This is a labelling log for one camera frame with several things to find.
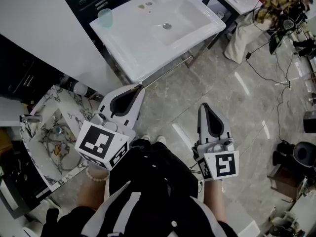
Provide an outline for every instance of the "light blue cup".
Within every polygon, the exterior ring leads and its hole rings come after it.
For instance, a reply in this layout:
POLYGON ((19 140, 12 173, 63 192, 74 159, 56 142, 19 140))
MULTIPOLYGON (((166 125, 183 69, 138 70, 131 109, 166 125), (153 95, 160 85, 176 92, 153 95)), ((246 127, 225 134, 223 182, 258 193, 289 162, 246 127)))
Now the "light blue cup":
POLYGON ((113 14, 110 9, 100 10, 98 13, 100 24, 103 27, 111 27, 113 25, 113 14))

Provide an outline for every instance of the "plaid shirt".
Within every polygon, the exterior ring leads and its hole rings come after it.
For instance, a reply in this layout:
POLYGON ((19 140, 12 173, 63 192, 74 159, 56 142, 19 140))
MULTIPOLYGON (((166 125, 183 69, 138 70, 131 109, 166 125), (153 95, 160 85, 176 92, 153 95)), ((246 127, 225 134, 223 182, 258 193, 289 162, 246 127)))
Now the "plaid shirt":
POLYGON ((287 14, 289 8, 295 6, 299 0, 266 0, 255 15, 255 20, 263 24, 266 19, 271 20, 270 29, 274 29, 279 24, 281 12, 287 14))

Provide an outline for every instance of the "pearl bracelet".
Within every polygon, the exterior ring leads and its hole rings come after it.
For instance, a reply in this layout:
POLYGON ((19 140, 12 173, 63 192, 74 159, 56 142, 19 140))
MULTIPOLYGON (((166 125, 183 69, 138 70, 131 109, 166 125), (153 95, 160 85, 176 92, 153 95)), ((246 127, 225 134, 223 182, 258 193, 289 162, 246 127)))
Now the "pearl bracelet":
POLYGON ((105 182, 110 177, 110 173, 109 173, 105 178, 95 178, 95 177, 90 175, 89 167, 85 169, 85 172, 86 172, 87 176, 89 177, 89 179, 91 179, 94 182, 98 182, 98 183, 105 182))

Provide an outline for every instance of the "drawer handle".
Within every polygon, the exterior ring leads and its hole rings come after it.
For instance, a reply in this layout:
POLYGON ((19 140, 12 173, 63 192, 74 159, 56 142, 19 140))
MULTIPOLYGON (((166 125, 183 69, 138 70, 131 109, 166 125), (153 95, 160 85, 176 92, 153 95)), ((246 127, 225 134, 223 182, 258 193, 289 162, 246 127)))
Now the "drawer handle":
POLYGON ((105 1, 106 1, 106 0, 101 0, 101 1, 97 2, 94 6, 95 6, 95 7, 98 7, 101 3, 105 2, 105 1))
POLYGON ((33 80, 34 77, 31 78, 31 80, 29 81, 28 85, 26 85, 26 87, 31 85, 31 81, 33 80))
POLYGON ((29 76, 26 78, 25 82, 23 83, 23 86, 25 86, 25 85, 28 83, 28 79, 30 78, 30 76, 31 76, 31 75, 29 75, 29 76))
POLYGON ((103 8, 104 6, 106 6, 108 4, 108 2, 105 2, 104 4, 100 5, 99 7, 97 7, 97 10, 103 8))

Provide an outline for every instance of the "gray floor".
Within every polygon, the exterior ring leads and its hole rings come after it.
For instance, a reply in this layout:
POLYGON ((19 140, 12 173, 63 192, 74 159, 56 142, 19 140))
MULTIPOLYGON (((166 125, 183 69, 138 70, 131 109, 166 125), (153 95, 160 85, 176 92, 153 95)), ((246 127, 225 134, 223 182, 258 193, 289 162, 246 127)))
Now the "gray floor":
MULTIPOLYGON (((253 51, 267 40, 261 36, 248 45, 247 50, 253 51)), ((274 206, 289 206, 283 201, 288 198, 270 189, 267 178, 272 169, 272 152, 279 142, 277 105, 284 86, 261 79, 246 61, 238 65, 225 58, 223 50, 227 43, 225 38, 220 39, 191 69, 181 65, 148 87, 135 128, 137 134, 149 134, 153 141, 158 135, 165 136, 169 149, 187 166, 192 166, 195 162, 190 147, 198 139, 198 108, 203 102, 218 107, 230 121, 240 154, 239 176, 224 180, 223 191, 229 200, 239 201, 261 225, 274 206)), ((280 66, 285 71, 293 51, 288 40, 277 51, 280 66)), ((249 61, 261 75, 284 80, 276 66, 276 57, 269 54, 267 45, 249 61)), ((306 81, 308 73, 306 60, 295 56, 288 73, 292 88, 284 91, 283 104, 279 107, 280 136, 291 143, 315 140, 313 135, 303 132, 304 112, 311 109, 307 102, 312 89, 310 81, 306 81)), ((75 207, 85 178, 85 173, 81 173, 52 194, 63 214, 75 207)), ((32 215, 43 222, 46 210, 43 202, 32 215)))

